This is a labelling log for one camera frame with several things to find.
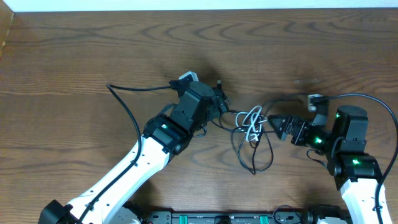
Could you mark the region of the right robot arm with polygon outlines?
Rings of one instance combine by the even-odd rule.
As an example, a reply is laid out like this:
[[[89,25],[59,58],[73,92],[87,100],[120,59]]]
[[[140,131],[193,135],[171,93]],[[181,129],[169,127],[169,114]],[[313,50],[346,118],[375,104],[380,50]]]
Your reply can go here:
[[[330,131],[293,115],[270,115],[268,121],[279,139],[292,135],[292,144],[326,156],[324,167],[334,178],[353,223],[391,223],[379,164],[364,151],[366,110],[339,106]]]

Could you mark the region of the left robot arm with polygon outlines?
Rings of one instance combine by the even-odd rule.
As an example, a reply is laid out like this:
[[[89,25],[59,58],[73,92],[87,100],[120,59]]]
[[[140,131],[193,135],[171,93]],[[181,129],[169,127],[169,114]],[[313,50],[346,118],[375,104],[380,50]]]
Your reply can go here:
[[[110,223],[139,187],[184,151],[197,131],[228,110],[222,84],[210,87],[199,81],[170,82],[179,103],[165,106],[148,120],[128,154],[101,180],[62,205],[51,201],[39,223]]]

